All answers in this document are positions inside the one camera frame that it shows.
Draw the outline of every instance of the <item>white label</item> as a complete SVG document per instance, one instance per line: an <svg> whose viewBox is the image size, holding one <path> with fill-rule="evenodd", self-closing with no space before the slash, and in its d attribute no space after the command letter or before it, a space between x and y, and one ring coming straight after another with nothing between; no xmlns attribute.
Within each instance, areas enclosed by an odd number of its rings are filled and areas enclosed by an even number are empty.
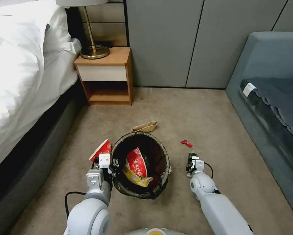
<svg viewBox="0 0 293 235"><path fill-rule="evenodd" d="M243 89L243 93L246 97L253 91L256 87L252 83L248 83L245 88Z"/></svg>

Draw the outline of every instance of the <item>bed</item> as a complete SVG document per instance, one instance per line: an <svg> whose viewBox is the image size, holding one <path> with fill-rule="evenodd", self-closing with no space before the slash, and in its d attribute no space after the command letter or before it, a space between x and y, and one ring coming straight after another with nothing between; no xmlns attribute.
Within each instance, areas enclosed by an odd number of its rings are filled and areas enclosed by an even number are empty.
<svg viewBox="0 0 293 235"><path fill-rule="evenodd" d="M226 94L293 209L293 32L251 33Z"/></svg>
<svg viewBox="0 0 293 235"><path fill-rule="evenodd" d="M0 8L0 234L45 181L82 104L80 49L55 0Z"/></svg>

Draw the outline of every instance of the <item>nightstand shelf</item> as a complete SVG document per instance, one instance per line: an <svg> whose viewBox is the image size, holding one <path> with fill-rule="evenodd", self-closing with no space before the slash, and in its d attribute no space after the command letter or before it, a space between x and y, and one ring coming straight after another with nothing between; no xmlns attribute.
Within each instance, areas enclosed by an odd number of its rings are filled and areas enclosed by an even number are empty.
<svg viewBox="0 0 293 235"><path fill-rule="evenodd" d="M79 57L75 66L89 105L131 105L132 68L130 47L114 47L104 58Z"/></svg>

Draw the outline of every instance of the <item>trash can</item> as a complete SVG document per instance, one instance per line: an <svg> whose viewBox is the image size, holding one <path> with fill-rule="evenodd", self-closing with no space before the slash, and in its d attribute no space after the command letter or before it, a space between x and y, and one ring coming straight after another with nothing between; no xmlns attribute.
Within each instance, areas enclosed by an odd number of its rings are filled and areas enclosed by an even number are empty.
<svg viewBox="0 0 293 235"><path fill-rule="evenodd" d="M147 167L148 177L153 180L147 187L136 185L124 175L127 154L139 148ZM112 149L112 158L118 160L114 167L114 187L122 194L142 199L155 199L165 189L168 182L169 158L163 144L153 135L144 132L133 132L121 137Z"/></svg>

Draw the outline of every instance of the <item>gray bed frame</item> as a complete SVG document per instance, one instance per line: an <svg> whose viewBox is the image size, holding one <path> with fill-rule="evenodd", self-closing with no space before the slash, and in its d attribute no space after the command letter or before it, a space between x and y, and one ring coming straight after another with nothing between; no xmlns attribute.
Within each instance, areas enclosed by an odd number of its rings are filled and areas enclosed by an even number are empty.
<svg viewBox="0 0 293 235"><path fill-rule="evenodd" d="M11 182L6 187L0 186L0 234L8 232L46 180L74 117L83 104L80 97L82 94L78 80L39 118L33 128L1 163L0 184L6 182L4 179L6 174L10 174ZM45 126L50 128L42 136L39 136ZM35 138L38 138L38 141L35 142L34 146L30 146L32 144L30 139ZM27 157L27 159L18 164L17 159L20 156Z"/></svg>
<svg viewBox="0 0 293 235"><path fill-rule="evenodd" d="M233 107L293 209L293 168L239 90L242 79L293 78L293 32L249 35L226 88Z"/></svg>

